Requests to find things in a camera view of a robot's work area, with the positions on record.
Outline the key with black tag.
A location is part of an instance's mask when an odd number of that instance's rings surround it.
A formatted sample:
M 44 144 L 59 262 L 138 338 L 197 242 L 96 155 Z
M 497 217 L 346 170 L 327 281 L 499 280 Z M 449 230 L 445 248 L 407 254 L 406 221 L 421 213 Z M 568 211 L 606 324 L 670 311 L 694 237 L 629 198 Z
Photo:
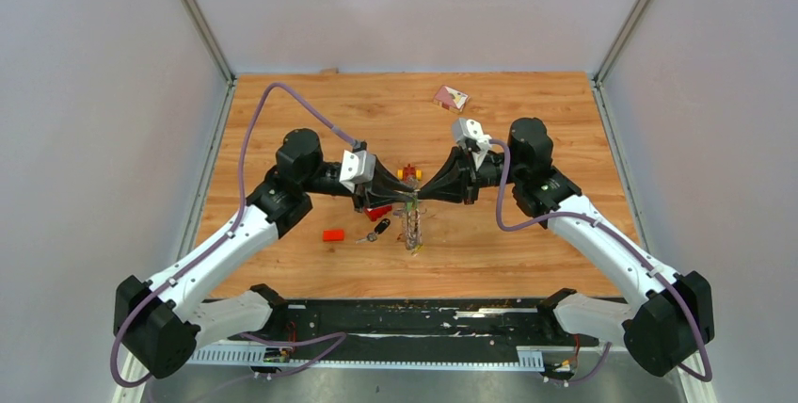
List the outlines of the key with black tag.
M 367 233 L 361 239 L 356 241 L 357 244 L 359 243 L 366 243 L 366 242 L 375 242 L 379 236 L 381 236 L 389 227 L 391 226 L 391 220 L 389 218 L 381 219 L 374 228 Z

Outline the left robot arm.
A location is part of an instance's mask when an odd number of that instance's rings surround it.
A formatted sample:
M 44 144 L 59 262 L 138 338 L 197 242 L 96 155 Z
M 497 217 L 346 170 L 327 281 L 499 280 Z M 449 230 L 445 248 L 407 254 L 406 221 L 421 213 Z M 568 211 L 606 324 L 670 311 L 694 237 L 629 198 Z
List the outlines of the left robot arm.
M 174 265 L 145 281 L 130 276 L 116 291 L 111 358 L 126 348 L 162 379 L 200 348 L 241 332 L 279 339 L 288 328 L 284 300 L 265 284 L 235 298 L 207 297 L 255 253 L 277 243 L 312 209 L 311 195 L 345 196 L 356 207 L 410 202 L 409 184 L 384 168 L 357 142 L 339 162 L 324 159 L 311 129 L 289 132 L 276 164 L 241 201 L 231 219 Z

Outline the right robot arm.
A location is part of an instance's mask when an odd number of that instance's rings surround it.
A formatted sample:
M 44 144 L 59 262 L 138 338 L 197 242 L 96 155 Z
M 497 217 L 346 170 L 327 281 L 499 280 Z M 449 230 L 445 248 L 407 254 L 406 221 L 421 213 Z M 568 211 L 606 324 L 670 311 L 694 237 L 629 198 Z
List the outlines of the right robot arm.
M 714 337 L 711 286 L 696 271 L 681 273 L 634 243 L 604 217 L 553 164 L 544 122 L 519 118 L 505 141 L 475 120 L 452 126 L 455 146 L 418 192 L 421 200 L 471 204 L 497 187 L 495 218 L 504 232 L 539 225 L 586 257 L 621 292 L 622 302 L 563 288 L 537 306 L 543 340 L 561 344 L 587 335 L 623 346 L 649 374 L 675 368 L 703 382 L 713 378 L 708 343 Z

